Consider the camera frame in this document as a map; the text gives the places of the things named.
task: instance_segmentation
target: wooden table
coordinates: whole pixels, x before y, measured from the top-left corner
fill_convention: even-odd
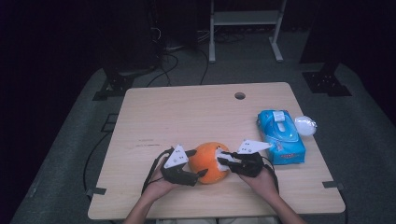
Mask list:
[[[154,159],[171,146],[189,150],[216,141],[236,151],[244,139],[261,141],[256,119],[264,109],[286,109],[293,118],[303,114],[287,83],[128,90],[97,183],[106,193],[94,194],[89,217],[125,218]],[[332,176],[314,137],[303,141],[305,163],[276,166],[281,196],[299,214],[342,213],[337,188],[323,187]],[[236,174],[229,174],[217,184],[174,189],[152,206],[148,218],[273,214]]]

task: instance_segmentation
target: white paper fin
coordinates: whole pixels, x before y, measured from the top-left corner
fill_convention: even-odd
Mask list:
[[[181,145],[177,145],[168,161],[165,163],[165,168],[171,168],[189,161],[189,158]]]
[[[253,140],[244,140],[241,146],[238,149],[238,154],[253,154],[255,152],[265,150],[271,147],[271,144],[253,141]]]

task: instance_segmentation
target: dark background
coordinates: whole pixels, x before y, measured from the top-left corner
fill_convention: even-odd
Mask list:
[[[133,11],[136,1],[120,2]],[[12,218],[80,91],[102,67],[98,50],[112,52],[116,58],[121,55],[136,67],[147,66],[136,57],[137,52],[142,52],[136,46],[136,41],[141,39],[130,41],[130,45],[123,42],[128,37],[141,36],[140,30],[134,30],[135,23],[127,22],[140,17],[133,17],[134,13],[122,17],[119,7],[104,7],[109,2],[0,2],[2,223]],[[165,27],[165,34],[180,35],[177,28],[171,30],[166,24],[177,22],[172,15],[181,13],[182,6],[194,12],[190,15],[196,20],[189,18],[189,21],[196,23],[191,26],[208,28],[209,1],[183,2],[175,7],[179,6],[177,0],[154,1],[162,6],[157,8],[155,18]],[[267,5],[261,5],[261,2],[219,1],[217,7],[227,8],[233,3],[233,8],[244,10],[278,4],[268,1]],[[163,6],[167,4],[174,11],[169,12]],[[125,13],[127,7],[121,8]],[[395,3],[390,0],[289,0],[282,30],[301,32],[312,26],[301,62],[323,63],[338,57],[361,77],[367,91],[395,122],[395,9]],[[123,30],[128,25],[132,25],[129,32]]]

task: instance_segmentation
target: hole in table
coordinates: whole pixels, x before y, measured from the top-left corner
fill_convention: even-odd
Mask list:
[[[245,99],[245,97],[246,97],[246,95],[244,93],[242,93],[242,92],[237,92],[235,94],[235,98],[238,99],[238,100],[243,100],[243,99]]]

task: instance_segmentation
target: white shelf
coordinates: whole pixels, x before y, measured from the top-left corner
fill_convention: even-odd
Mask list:
[[[276,24],[278,15],[278,10],[215,12],[214,25]]]

